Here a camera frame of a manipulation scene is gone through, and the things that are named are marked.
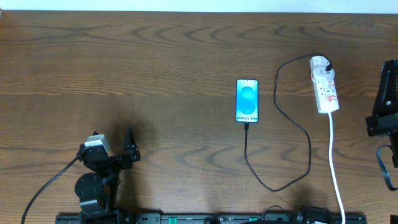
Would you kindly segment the blue Galaxy smartphone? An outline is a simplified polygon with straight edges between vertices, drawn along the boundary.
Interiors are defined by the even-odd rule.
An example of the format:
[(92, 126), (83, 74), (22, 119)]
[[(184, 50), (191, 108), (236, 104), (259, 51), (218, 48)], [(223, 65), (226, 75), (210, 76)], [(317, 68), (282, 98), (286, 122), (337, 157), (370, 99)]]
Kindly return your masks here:
[(259, 121), (259, 89), (256, 79), (236, 80), (236, 122)]

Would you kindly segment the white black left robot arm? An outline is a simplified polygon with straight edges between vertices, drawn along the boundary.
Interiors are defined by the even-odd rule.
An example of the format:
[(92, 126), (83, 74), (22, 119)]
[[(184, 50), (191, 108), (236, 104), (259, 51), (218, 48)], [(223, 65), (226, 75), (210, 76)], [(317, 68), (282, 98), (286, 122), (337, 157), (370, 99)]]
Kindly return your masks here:
[(135, 216), (114, 207), (121, 182), (122, 170), (131, 169), (141, 158), (132, 129), (123, 141), (124, 154), (109, 156), (110, 145), (106, 136), (94, 132), (80, 145), (76, 158), (91, 171), (82, 175), (75, 184), (80, 200), (80, 223), (134, 223)]

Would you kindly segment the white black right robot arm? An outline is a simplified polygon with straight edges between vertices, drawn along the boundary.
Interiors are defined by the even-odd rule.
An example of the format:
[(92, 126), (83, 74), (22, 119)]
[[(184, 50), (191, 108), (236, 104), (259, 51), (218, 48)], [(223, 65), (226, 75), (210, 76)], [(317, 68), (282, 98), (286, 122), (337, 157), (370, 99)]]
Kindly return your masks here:
[(397, 168), (397, 60), (385, 61), (373, 106), (366, 118), (369, 137), (388, 135), (392, 146), (392, 161)]

